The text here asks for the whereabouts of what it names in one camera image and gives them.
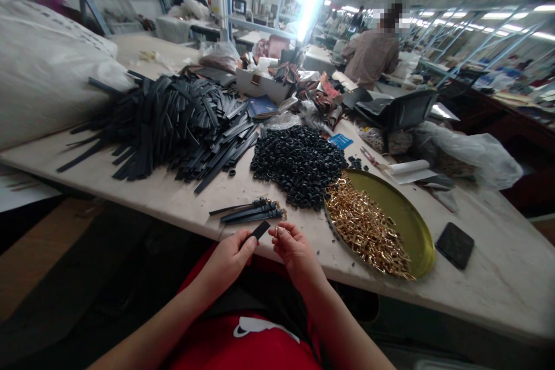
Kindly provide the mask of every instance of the red fabric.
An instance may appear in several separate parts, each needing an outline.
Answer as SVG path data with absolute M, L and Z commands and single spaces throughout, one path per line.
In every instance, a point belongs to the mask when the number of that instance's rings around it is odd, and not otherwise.
M 179 288 L 180 292 L 197 277 L 216 245 L 215 243 L 199 259 Z M 249 267 L 256 267 L 267 273 L 279 273 L 288 278 L 283 265 L 259 256 L 253 256 Z M 307 326 L 309 334 L 312 334 L 316 354 L 319 356 L 319 340 L 312 332 L 310 317 Z M 320 369 L 320 366 L 308 344 L 299 342 L 286 330 L 275 327 L 263 316 L 244 311 L 193 323 L 177 344 L 169 368 L 171 370 L 221 368 L 310 370 Z

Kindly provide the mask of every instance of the human hand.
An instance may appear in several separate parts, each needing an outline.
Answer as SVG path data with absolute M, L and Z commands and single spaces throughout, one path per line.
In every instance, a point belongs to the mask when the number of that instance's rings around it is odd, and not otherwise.
M 242 228 L 223 239 L 195 278 L 207 291 L 210 303 L 218 299 L 236 281 L 245 265 L 250 263 L 257 246 L 256 237 L 249 237 L 252 233 L 248 228 Z
M 282 258 L 291 281 L 301 293 L 326 282 L 322 266 L 306 237 L 295 224 L 281 221 L 271 228 L 273 250 Z

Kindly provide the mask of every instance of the gold tray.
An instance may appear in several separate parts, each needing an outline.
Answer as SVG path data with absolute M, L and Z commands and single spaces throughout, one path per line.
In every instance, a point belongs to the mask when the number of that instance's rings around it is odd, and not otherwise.
M 394 228 L 401 234 L 404 241 L 403 248 L 410 257 L 410 274 L 418 279 L 428 273 L 435 263 L 435 246 L 430 231 L 416 208 L 384 179 L 358 169 L 344 169 L 344 171 L 357 191 L 366 191 L 370 199 L 378 203 L 385 214 L 395 221 Z M 373 269 L 372 265 L 353 252 L 337 233 L 331 222 L 327 205 L 325 215 L 334 234 L 347 247 L 349 253 L 360 263 Z

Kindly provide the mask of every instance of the computer monitor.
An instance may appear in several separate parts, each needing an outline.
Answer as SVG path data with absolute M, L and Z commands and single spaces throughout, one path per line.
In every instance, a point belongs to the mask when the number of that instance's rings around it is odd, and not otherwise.
M 247 2 L 245 0 L 231 0 L 231 9 L 234 13 L 244 16 L 247 13 Z

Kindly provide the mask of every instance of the black phone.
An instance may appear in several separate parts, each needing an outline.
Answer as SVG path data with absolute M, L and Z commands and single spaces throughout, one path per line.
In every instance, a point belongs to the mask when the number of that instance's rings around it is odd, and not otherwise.
M 448 223 L 435 243 L 438 252 L 457 269 L 464 270 L 474 248 L 474 239 L 453 223 Z

